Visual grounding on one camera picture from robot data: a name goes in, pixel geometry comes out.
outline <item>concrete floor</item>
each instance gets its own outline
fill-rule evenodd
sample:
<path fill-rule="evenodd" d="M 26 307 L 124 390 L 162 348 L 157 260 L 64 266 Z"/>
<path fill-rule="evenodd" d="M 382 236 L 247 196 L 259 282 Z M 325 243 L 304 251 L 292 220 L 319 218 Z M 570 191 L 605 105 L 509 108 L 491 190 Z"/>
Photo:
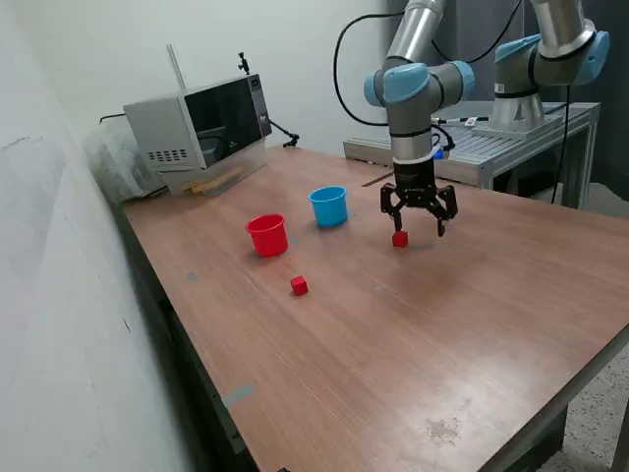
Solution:
<path fill-rule="evenodd" d="M 540 195 L 540 200 L 549 202 L 550 193 Z M 586 210 L 629 219 L 629 203 L 599 184 L 590 187 Z M 629 346 L 572 401 L 563 450 L 540 470 L 606 472 L 613 460 L 628 398 Z"/>

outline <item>red cube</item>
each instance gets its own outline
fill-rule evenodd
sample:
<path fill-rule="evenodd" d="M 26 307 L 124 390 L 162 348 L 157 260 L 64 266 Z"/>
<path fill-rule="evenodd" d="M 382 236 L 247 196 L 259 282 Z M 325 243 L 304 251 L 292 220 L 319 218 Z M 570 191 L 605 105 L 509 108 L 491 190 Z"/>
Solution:
<path fill-rule="evenodd" d="M 393 246 L 396 248 L 406 248 L 409 244 L 409 233 L 406 231 L 396 231 L 393 233 Z"/>
<path fill-rule="evenodd" d="M 291 280 L 291 287 L 293 287 L 293 293 L 298 297 L 308 293 L 308 284 L 301 276 L 295 277 Z"/>

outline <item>robotic arm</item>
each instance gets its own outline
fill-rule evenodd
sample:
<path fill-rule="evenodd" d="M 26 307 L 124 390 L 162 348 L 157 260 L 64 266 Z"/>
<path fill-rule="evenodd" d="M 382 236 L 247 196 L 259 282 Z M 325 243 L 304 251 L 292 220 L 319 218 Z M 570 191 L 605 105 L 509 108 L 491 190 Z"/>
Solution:
<path fill-rule="evenodd" d="M 584 18 L 581 0 L 531 0 L 541 34 L 495 51 L 490 129 L 525 132 L 544 124 L 540 87 L 581 86 L 600 74 L 609 33 Z"/>
<path fill-rule="evenodd" d="M 411 0 L 382 69 L 365 80 L 365 97 L 386 108 L 396 185 L 380 190 L 380 207 L 402 230 L 403 207 L 425 208 L 437 219 L 439 236 L 458 212 L 454 187 L 436 187 L 431 115 L 465 98 L 475 85 L 472 68 L 461 61 L 427 67 L 425 55 L 443 17 L 446 0 Z M 395 194 L 399 202 L 391 202 Z"/>
<path fill-rule="evenodd" d="M 514 131 L 543 124 L 540 86 L 582 85 L 600 73 L 609 35 L 584 19 L 581 0 L 531 0 L 541 34 L 496 49 L 494 129 Z M 446 0 L 410 0 L 382 68 L 365 80 L 365 97 L 386 108 L 396 185 L 380 190 L 382 212 L 402 229 L 403 207 L 425 208 L 438 235 L 458 212 L 454 188 L 436 187 L 431 114 L 466 98 L 474 89 L 472 68 L 454 61 L 427 67 L 420 61 L 443 17 Z M 399 202 L 391 202 L 395 194 Z"/>

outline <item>plastic bag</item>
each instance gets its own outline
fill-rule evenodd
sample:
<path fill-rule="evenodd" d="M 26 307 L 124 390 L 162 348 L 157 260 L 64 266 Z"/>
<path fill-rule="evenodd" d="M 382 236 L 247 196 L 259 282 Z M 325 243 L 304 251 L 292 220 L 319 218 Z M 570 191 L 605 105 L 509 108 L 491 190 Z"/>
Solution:
<path fill-rule="evenodd" d="M 87 153 L 96 182 L 113 202 L 146 197 L 166 185 L 144 163 L 125 116 L 103 121 L 88 140 Z"/>

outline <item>white wall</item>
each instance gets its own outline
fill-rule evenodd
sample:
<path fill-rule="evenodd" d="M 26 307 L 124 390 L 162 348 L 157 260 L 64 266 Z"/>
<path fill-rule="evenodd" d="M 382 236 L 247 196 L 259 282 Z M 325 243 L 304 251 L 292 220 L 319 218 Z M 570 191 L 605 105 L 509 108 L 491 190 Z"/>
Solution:
<path fill-rule="evenodd" d="M 373 130 L 336 101 L 334 43 L 342 28 L 385 0 L 10 0 L 53 89 L 84 137 L 105 114 L 177 89 L 165 46 L 173 43 L 188 87 L 239 74 L 245 51 L 261 74 L 273 120 L 299 133 L 302 146 L 342 153 L 342 142 Z M 341 87 L 360 116 L 382 120 L 363 99 L 363 80 L 385 53 L 381 20 L 348 34 Z M 274 132 L 272 143 L 286 141 Z"/>
<path fill-rule="evenodd" d="M 0 470 L 192 471 L 116 226 L 2 2 L 0 70 Z"/>

